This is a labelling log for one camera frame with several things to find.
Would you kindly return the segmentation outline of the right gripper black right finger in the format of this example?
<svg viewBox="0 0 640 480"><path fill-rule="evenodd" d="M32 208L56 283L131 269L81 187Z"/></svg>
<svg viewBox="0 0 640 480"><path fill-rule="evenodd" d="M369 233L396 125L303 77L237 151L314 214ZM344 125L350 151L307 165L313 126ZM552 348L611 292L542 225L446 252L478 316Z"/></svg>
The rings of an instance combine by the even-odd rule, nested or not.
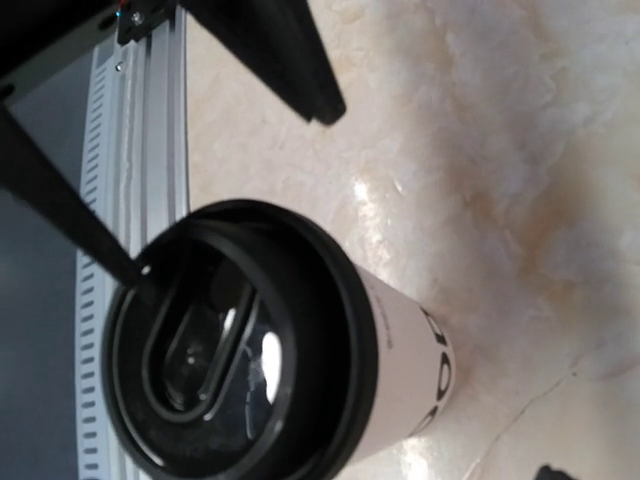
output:
<svg viewBox="0 0 640 480"><path fill-rule="evenodd" d="M182 1L182 8L303 119L335 124L346 104L306 1Z"/></svg>

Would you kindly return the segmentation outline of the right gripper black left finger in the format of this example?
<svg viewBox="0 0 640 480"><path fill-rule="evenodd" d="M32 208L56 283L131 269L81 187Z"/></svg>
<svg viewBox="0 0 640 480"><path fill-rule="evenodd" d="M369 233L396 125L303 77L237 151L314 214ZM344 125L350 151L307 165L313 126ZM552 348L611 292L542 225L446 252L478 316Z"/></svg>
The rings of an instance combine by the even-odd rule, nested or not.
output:
<svg viewBox="0 0 640 480"><path fill-rule="evenodd" d="M140 283L140 266L5 107L1 187L26 202L122 285L132 288Z"/></svg>

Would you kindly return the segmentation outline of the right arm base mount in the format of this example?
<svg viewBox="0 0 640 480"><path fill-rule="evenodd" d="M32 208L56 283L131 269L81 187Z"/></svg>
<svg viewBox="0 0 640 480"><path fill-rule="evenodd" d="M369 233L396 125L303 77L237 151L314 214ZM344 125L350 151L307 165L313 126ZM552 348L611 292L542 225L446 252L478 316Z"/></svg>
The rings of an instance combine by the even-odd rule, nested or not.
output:
<svg viewBox="0 0 640 480"><path fill-rule="evenodd" d="M178 23L179 1L3 1L1 107L112 38L140 43Z"/></svg>

